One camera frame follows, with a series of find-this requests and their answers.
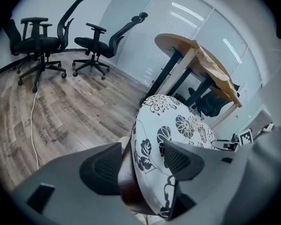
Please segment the chair armrest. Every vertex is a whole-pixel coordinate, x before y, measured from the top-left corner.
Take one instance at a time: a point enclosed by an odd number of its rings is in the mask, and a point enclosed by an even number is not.
[[[27,17],[27,18],[23,18],[21,19],[21,24],[23,23],[41,23],[41,22],[46,22],[48,21],[48,18],[46,17]]]
[[[87,26],[92,27],[92,30],[94,30],[94,43],[93,43],[93,52],[96,53],[97,49],[98,49],[98,44],[99,44],[99,39],[100,39],[100,34],[101,33],[105,33],[107,30],[104,28],[101,28],[99,26],[90,24],[90,23],[86,23]]]
[[[41,23],[40,26],[43,27],[43,35],[44,37],[47,37],[48,36],[48,27],[51,27],[52,24],[50,23]]]
[[[38,53],[41,51],[41,45],[39,40],[39,24],[41,22],[48,21],[48,18],[45,17],[28,17],[21,19],[21,24],[24,24],[24,31],[23,31],[23,38],[22,40],[25,40],[26,38],[26,32],[27,32],[27,26],[28,23],[32,23],[32,32],[31,37],[35,40],[35,52]]]
[[[86,23],[87,26],[89,27],[92,27],[92,30],[97,30],[97,31],[103,31],[103,32],[106,32],[107,30],[104,29],[104,28],[101,28],[99,26],[96,26],[96,25],[93,25],[93,24],[90,24],[90,23]]]
[[[26,39],[27,27],[28,27],[29,22],[31,22],[32,24],[35,24],[34,28],[32,28],[32,31],[33,31],[37,27],[38,27],[37,29],[39,29],[39,24],[41,22],[46,22],[46,21],[48,21],[48,18],[46,18],[46,17],[27,17],[27,18],[21,19],[21,24],[24,24],[22,40],[24,41]]]

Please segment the chair seat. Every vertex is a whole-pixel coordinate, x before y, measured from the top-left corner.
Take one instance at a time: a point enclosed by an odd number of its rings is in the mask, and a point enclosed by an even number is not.
[[[54,37],[40,37],[41,52],[53,52],[60,46],[58,38]],[[35,40],[30,37],[14,46],[16,53],[33,53],[35,48]]]
[[[148,97],[135,118],[131,148],[135,175],[144,199],[155,214],[168,218],[175,178],[164,162],[163,142],[176,141],[215,149],[212,130],[173,97]]]
[[[78,44],[81,47],[90,49],[92,52],[92,48],[93,48],[93,44],[94,44],[94,40],[88,37],[77,37],[75,38],[75,43]],[[104,57],[109,57],[110,54],[110,48],[107,44],[102,43],[99,41],[98,43],[98,50],[99,52],[104,56]]]

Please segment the floral cushion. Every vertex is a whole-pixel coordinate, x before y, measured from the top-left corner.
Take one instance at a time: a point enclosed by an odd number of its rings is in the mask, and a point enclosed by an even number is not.
[[[164,219],[172,206],[175,178],[164,163],[163,141],[207,149],[215,140],[211,129],[173,97],[148,97],[136,115],[131,147],[140,190],[150,208]]]

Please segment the mesh backrest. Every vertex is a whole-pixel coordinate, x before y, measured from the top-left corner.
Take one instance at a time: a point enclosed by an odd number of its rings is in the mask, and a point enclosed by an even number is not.
[[[109,182],[118,182],[118,166],[117,161],[110,157],[103,157],[96,161],[94,170],[97,175],[108,180]]]
[[[121,28],[119,31],[117,31],[109,40],[109,48],[111,50],[112,55],[116,55],[118,50],[119,42],[122,40],[123,35],[127,33],[131,28],[133,28],[135,25],[142,23],[146,17],[148,17],[147,13],[140,13],[139,16],[134,16],[131,19],[131,22],[127,23],[123,28]]]
[[[59,23],[57,25],[57,37],[60,42],[60,48],[58,48],[59,52],[62,52],[68,45],[69,27],[70,27],[70,24],[71,24],[73,18],[67,23],[67,25],[66,25],[66,22],[82,1],[83,0],[76,0],[73,3],[73,5],[62,16],[61,20],[59,21]]]
[[[176,151],[170,146],[165,146],[165,161],[173,174],[185,169],[191,162],[187,155]]]
[[[3,26],[3,29],[10,40],[10,51],[13,53],[13,47],[22,41],[21,34],[17,29],[13,19],[9,19],[8,22]]]

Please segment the office chair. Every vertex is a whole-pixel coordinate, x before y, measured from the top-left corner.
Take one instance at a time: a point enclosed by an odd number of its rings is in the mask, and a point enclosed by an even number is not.
[[[32,23],[32,32],[31,37],[28,39],[24,39],[20,41],[20,34],[17,34],[17,43],[13,46],[13,52],[15,53],[22,53],[22,54],[28,54],[28,53],[34,53],[34,54],[40,54],[40,62],[37,63],[36,66],[34,66],[29,71],[25,72],[19,77],[18,85],[21,86],[23,84],[22,78],[26,77],[27,75],[37,72],[37,75],[34,80],[32,91],[34,93],[37,92],[37,83],[39,81],[39,78],[46,69],[55,70],[63,72],[61,77],[66,78],[66,70],[61,68],[61,61],[49,61],[49,57],[51,53],[60,53],[64,51],[64,49],[68,45],[68,33],[69,33],[69,27],[73,20],[73,18],[65,25],[66,21],[69,19],[71,14],[74,12],[74,10],[77,8],[77,6],[82,2],[83,0],[76,0],[76,2],[66,11],[66,13],[61,18],[60,22],[57,26],[57,37],[46,37],[41,36],[39,34],[39,27],[41,22],[48,21],[48,18],[43,17],[31,17],[31,18],[24,18],[21,20],[21,23],[24,24],[24,32],[23,34],[26,34],[28,23]],[[47,27],[50,26],[46,24],[44,26],[44,33],[46,33]]]
[[[238,91],[240,86],[234,84],[234,88]],[[188,89],[190,95],[192,95],[195,90],[192,88]],[[199,114],[204,113],[205,116],[208,117],[216,117],[219,115],[221,109],[231,101],[221,98],[220,96],[214,94],[212,91],[204,95],[202,98],[199,98],[195,105],[192,106],[192,109],[197,108]]]
[[[110,67],[108,65],[105,65],[101,62],[99,62],[100,55],[103,55],[106,58],[112,58],[116,55],[118,45],[120,41],[124,38],[123,34],[128,32],[131,28],[133,28],[135,25],[142,23],[146,18],[148,17],[147,13],[140,13],[139,16],[134,16],[131,19],[131,22],[126,24],[121,30],[116,32],[109,40],[109,46],[105,43],[102,43],[99,41],[100,34],[105,33],[107,30],[104,28],[101,28],[99,26],[86,23],[87,26],[92,27],[92,30],[94,30],[94,38],[88,38],[88,37],[77,37],[75,38],[75,43],[78,44],[81,47],[87,48],[87,51],[85,52],[86,55],[89,55],[90,52],[93,52],[92,58],[90,60],[74,60],[73,61],[73,68],[76,66],[76,62],[83,62],[84,64],[80,65],[78,68],[75,69],[73,76],[76,77],[78,75],[77,71],[80,69],[83,69],[87,66],[94,66],[96,69],[98,69],[103,75],[101,77],[102,80],[105,79],[105,72],[100,68],[106,67],[107,72],[109,72]]]
[[[52,26],[52,24],[46,24],[46,23],[41,23],[40,26],[43,27],[43,35],[40,36],[45,36],[47,37],[47,28],[48,26]],[[24,29],[23,31],[23,36],[21,38],[21,34],[19,32],[19,30],[17,29],[16,25],[15,25],[15,21],[13,19],[9,19],[8,22],[3,26],[3,30],[5,31],[5,33],[7,34],[9,40],[10,40],[10,51],[11,54],[14,56],[18,56],[19,53],[15,52],[15,46],[16,44],[27,40],[26,39],[26,32],[27,32],[27,28]],[[34,61],[37,60],[39,54],[37,54],[36,52],[34,53],[34,56],[31,56],[29,53],[27,54],[26,57],[23,58],[22,62],[20,63],[20,65],[18,66],[18,70],[17,70],[17,74],[19,74],[21,72],[21,67],[27,62],[30,61],[31,59],[33,59]]]

